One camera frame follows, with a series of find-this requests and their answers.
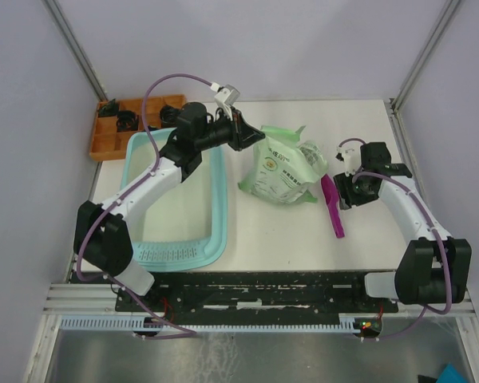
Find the magenta plastic litter scoop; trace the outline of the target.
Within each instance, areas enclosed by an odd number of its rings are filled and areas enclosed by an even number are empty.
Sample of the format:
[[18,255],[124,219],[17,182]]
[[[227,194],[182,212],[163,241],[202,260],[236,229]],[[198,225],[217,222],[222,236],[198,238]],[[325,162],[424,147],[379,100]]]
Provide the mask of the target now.
[[345,237],[345,232],[338,209],[339,195],[334,181],[327,174],[321,179],[321,188],[335,236],[337,239],[342,239]]

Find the green cat litter bag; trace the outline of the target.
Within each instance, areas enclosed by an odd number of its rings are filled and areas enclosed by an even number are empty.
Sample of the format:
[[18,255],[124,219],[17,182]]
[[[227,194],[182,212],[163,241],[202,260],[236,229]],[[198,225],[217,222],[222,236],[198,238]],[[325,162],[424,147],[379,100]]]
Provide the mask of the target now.
[[316,142],[301,140],[304,129],[262,126],[265,138],[254,145],[253,167],[239,189],[274,204],[315,203],[310,187],[327,174],[328,162]]

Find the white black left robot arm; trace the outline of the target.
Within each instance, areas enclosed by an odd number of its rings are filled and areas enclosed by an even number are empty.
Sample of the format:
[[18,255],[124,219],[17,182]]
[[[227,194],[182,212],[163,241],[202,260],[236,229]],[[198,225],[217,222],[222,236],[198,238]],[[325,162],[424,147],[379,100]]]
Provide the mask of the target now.
[[136,179],[103,203],[85,201],[77,211],[73,250],[126,290],[144,311],[160,304],[154,277],[133,257],[128,225],[161,196],[182,184],[201,164],[202,153],[222,144],[240,152],[264,139],[241,111],[217,109],[211,116],[199,102],[175,112],[175,128],[156,159]]

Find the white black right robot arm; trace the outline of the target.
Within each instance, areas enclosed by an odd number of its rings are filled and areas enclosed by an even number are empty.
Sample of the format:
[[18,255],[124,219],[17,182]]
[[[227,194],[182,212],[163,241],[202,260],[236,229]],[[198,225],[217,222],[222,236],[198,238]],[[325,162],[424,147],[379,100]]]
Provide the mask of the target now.
[[409,168],[392,161],[384,142],[361,140],[359,149],[337,147],[344,171],[334,176],[341,209],[381,201],[389,209],[406,251],[394,271],[366,274],[364,284],[350,292],[351,305],[368,312],[387,298],[447,314],[463,301],[472,247],[456,239],[433,216],[420,196]]

